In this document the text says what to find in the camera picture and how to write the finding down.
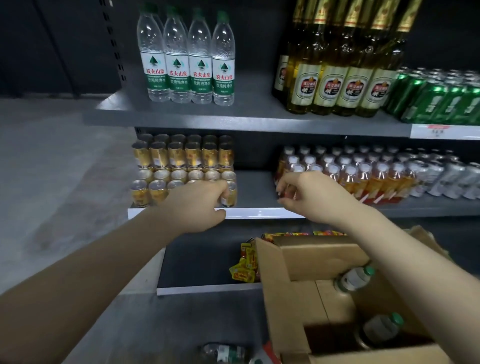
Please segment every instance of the person's right hand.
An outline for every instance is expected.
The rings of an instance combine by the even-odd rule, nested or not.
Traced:
[[[284,191],[289,184],[298,189],[296,200],[280,198],[278,202],[287,210],[313,222],[342,228],[342,222],[355,218],[355,214],[362,213],[358,210],[365,206],[337,182],[317,170],[284,174],[276,187],[277,192]]]

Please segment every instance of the golden energy drink can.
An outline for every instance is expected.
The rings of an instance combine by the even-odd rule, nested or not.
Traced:
[[[202,151],[200,149],[200,143],[187,143],[185,145],[185,155],[187,157],[187,168],[189,170],[198,170],[202,167]]]
[[[150,195],[147,189],[147,182],[143,180],[133,181],[130,185],[133,204],[136,207],[146,207],[150,203]]]
[[[168,189],[168,192],[170,193],[171,190],[173,190],[174,188],[177,188],[177,187],[180,187],[180,186],[183,186],[184,183],[180,180],[172,180],[170,182],[168,182],[167,184],[167,189]]]
[[[230,135],[222,135],[218,138],[218,145],[222,145],[223,143],[233,145],[233,138]]]
[[[162,180],[150,182],[148,190],[150,191],[150,196],[155,205],[163,202],[168,196],[167,184]]]
[[[142,142],[146,142],[148,145],[153,143],[153,135],[148,133],[138,134],[137,139],[141,140]]]
[[[231,170],[226,170],[225,172],[222,173],[222,179],[225,180],[225,181],[232,181],[232,182],[235,182],[237,183],[237,175],[235,174],[235,172],[231,171]]]
[[[180,142],[182,144],[185,144],[187,141],[187,138],[183,134],[175,134],[171,136],[171,142]]]
[[[154,180],[162,180],[165,183],[170,182],[170,171],[169,170],[158,170],[153,174]]]
[[[237,204],[237,184],[233,181],[228,181],[228,196],[220,197],[220,203],[223,207],[234,207]]]
[[[163,142],[166,145],[169,145],[170,136],[168,134],[158,134],[158,135],[155,135],[154,141],[155,142]]]
[[[189,181],[202,180],[204,179],[204,173],[201,170],[191,170],[188,172]]]
[[[187,136],[187,143],[198,143],[202,145],[202,137],[198,134],[192,134]]]
[[[215,135],[205,135],[203,138],[204,145],[207,143],[213,143],[218,145],[218,139]]]
[[[185,151],[181,142],[171,142],[168,145],[168,158],[172,168],[180,169],[186,166]]]
[[[220,144],[218,149],[218,166],[220,170],[232,170],[233,167],[233,146],[229,143]]]
[[[132,144],[132,149],[138,168],[148,168],[152,165],[152,156],[147,142],[137,140]]]
[[[170,177],[172,180],[180,180],[185,184],[187,183],[188,173],[184,170],[173,170]]]
[[[205,181],[218,181],[220,179],[220,173],[216,170],[209,170],[205,173]]]
[[[150,145],[150,154],[155,168],[159,170],[168,168],[168,150],[164,142],[153,142]]]
[[[214,170],[218,166],[218,150],[215,143],[205,143],[202,148],[204,172]]]
[[[139,180],[143,180],[149,184],[151,181],[153,181],[153,172],[151,170],[139,170],[137,172],[137,176]]]

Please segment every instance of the person's left arm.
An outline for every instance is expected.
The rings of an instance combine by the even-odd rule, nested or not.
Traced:
[[[0,296],[0,363],[61,363],[102,312],[160,249],[225,219],[215,211],[227,183],[171,191],[118,229]]]

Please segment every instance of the person's right arm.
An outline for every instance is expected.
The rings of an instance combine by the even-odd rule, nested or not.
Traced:
[[[279,199],[307,219],[352,236],[455,364],[480,363],[480,281],[420,243],[373,207],[361,204],[321,172],[287,173],[277,191],[298,187],[299,200]]]

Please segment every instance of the cardboard box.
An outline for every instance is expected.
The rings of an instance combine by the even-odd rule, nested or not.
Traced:
[[[421,227],[409,233],[445,255]],[[257,238],[256,246],[270,340],[284,364],[449,363],[381,271],[351,295],[335,290],[334,278],[370,261],[352,238],[281,236],[274,243]],[[384,349],[362,351],[355,330],[391,312],[402,315],[402,332]]]

